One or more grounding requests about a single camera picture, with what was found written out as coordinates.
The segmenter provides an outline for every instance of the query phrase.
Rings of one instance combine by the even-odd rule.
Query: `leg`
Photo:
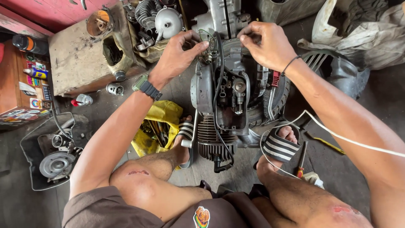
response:
[[[279,136],[296,142],[288,126],[279,131]],[[282,162],[267,158],[281,167]],[[278,174],[278,168],[268,163],[264,156],[260,158],[257,175],[270,199],[253,199],[272,227],[372,227],[358,210],[317,186]]]
[[[177,137],[174,147],[164,153],[127,161],[111,175],[110,185],[119,189],[128,205],[147,210],[163,222],[212,198],[209,191],[199,187],[177,187],[167,182],[173,169],[189,158],[188,149],[180,145],[182,140]]]

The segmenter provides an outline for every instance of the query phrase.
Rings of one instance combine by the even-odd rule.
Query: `shorts logo patch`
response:
[[[209,210],[199,206],[194,214],[196,228],[207,228],[209,223]]]

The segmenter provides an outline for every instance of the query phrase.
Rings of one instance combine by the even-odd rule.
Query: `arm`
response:
[[[282,72],[297,56],[283,29],[275,24],[252,22],[238,37],[258,63],[276,71]],[[366,145],[405,152],[405,144],[396,133],[355,100],[316,75],[301,59],[290,64],[286,75],[333,132]],[[336,137],[335,140],[367,179],[373,223],[377,227],[404,224],[405,178],[402,171],[405,158],[366,149]]]
[[[182,73],[195,56],[208,47],[205,41],[183,51],[182,46],[186,41],[200,41],[200,38],[192,30],[172,37],[159,62],[150,72],[148,80],[158,90]],[[114,167],[124,155],[153,102],[145,93],[136,91],[98,129],[84,148],[70,176],[70,198],[98,187],[109,186]]]

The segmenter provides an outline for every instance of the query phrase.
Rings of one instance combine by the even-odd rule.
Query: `white cable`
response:
[[[345,141],[351,142],[351,143],[353,143],[353,144],[355,144],[355,145],[358,145],[358,146],[362,146],[362,147],[367,148],[367,149],[372,149],[372,150],[375,150],[375,151],[381,151],[381,152],[384,152],[384,153],[388,153],[388,154],[392,154],[392,155],[397,155],[397,156],[400,156],[400,157],[405,157],[405,154],[403,154],[403,153],[399,153],[399,152],[395,152],[395,151],[390,151],[390,150],[387,150],[387,149],[382,149],[382,148],[378,148],[378,147],[374,147],[374,146],[365,145],[365,144],[363,144],[363,143],[359,143],[359,142],[350,140],[350,139],[348,139],[348,138],[345,138],[345,137],[343,137],[343,136],[340,136],[340,135],[336,134],[335,132],[329,130],[329,129],[328,129],[327,127],[325,127],[324,125],[322,125],[318,120],[315,119],[315,117],[314,117],[309,111],[304,110],[304,111],[301,113],[301,115],[298,116],[295,120],[293,120],[293,121],[291,121],[291,122],[289,122],[289,123],[283,124],[283,125],[274,126],[274,127],[270,128],[269,130],[266,130],[265,132],[263,132],[262,137],[260,138],[260,149],[261,149],[261,151],[262,151],[262,154],[263,154],[264,157],[266,158],[266,160],[267,160],[272,166],[278,168],[277,166],[275,166],[275,165],[267,158],[267,156],[265,156],[265,153],[264,153],[263,147],[262,147],[262,140],[263,140],[264,134],[265,134],[266,132],[268,132],[268,131],[271,131],[273,128],[284,127],[284,126],[287,126],[287,125],[290,125],[290,124],[294,123],[294,122],[297,121],[299,118],[301,118],[305,113],[307,113],[307,114],[314,120],[314,122],[315,122],[317,125],[319,125],[321,128],[325,129],[325,130],[326,130],[327,132],[329,132],[331,135],[334,135],[334,136],[336,136],[336,137],[338,137],[338,138],[340,138],[340,139],[343,139],[343,140],[345,140]],[[292,175],[291,173],[288,173],[288,172],[286,172],[286,171],[284,171],[284,170],[282,170],[282,169],[280,169],[280,168],[278,168],[278,169],[281,170],[281,171],[283,171],[284,173],[290,175],[290,176],[293,176],[293,177],[295,177],[295,178],[298,178],[298,177]]]

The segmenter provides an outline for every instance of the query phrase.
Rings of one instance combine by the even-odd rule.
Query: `black bracelet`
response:
[[[287,66],[284,68],[283,72],[281,72],[280,76],[285,76],[285,75],[286,75],[285,71],[286,71],[287,67],[288,67],[294,60],[296,60],[296,59],[298,59],[298,58],[301,58],[301,55],[295,56],[294,59],[292,59],[292,60],[290,61],[290,63],[287,64]]]

